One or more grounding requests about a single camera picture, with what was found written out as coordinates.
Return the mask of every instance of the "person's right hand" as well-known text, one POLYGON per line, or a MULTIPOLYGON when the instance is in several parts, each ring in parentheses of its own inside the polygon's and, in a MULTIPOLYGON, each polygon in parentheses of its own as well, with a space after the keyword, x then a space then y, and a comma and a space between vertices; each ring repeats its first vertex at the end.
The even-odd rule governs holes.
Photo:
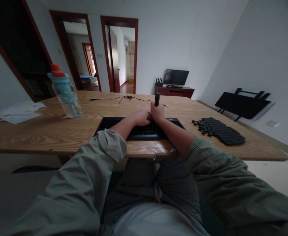
POLYGON ((165 113, 164 113, 164 106, 159 104, 159 106, 155 106, 154 102, 151 102, 151 116, 152 119, 156 122, 156 124, 159 124, 160 122, 163 122, 165 119, 165 113))

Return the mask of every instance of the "doorway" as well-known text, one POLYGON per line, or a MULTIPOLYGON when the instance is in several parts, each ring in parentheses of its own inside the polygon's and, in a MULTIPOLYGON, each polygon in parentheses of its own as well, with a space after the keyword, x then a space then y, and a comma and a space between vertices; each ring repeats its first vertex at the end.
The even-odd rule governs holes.
POLYGON ((136 92, 138 19, 100 16, 110 92, 136 92))
POLYGON ((0 54, 34 102, 55 96, 52 61, 26 0, 0 1, 0 54))
POLYGON ((50 11, 77 90, 101 91, 87 14, 50 11))

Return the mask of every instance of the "curtain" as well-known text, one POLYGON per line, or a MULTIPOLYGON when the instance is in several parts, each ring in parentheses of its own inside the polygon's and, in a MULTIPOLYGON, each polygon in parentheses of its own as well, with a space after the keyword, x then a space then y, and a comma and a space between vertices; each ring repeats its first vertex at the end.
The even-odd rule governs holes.
POLYGON ((127 81, 134 82, 134 42, 128 42, 127 50, 127 81))
POLYGON ((75 44, 74 36, 71 34, 68 34, 68 39, 70 42, 70 47, 72 49, 72 54, 74 56, 75 64, 76 64, 76 67, 78 68, 79 74, 84 74, 83 70, 82 70, 82 68, 83 68, 82 62, 80 60, 78 49, 77 49, 76 44, 75 44))

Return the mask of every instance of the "hand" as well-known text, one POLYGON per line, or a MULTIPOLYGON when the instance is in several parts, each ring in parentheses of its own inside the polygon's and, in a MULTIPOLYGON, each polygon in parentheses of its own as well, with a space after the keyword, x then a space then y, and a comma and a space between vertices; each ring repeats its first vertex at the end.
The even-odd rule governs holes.
POLYGON ((159 106, 155 106, 154 102, 151 102, 151 116, 152 119, 156 122, 156 124, 160 124, 165 119, 165 113, 164 113, 164 106, 159 104, 159 106))
POLYGON ((126 117, 134 126, 146 126, 151 123, 151 114, 147 110, 137 110, 126 117))

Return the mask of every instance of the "plastic water bottle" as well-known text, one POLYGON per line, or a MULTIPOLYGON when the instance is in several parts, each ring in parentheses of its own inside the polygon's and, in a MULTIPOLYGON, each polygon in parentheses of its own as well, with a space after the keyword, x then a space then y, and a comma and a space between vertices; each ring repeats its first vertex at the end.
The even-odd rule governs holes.
POLYGON ((57 64, 51 64, 51 73, 47 73, 52 81, 52 88, 61 103, 65 114, 70 118, 79 117, 83 114, 69 75, 63 73, 57 64))

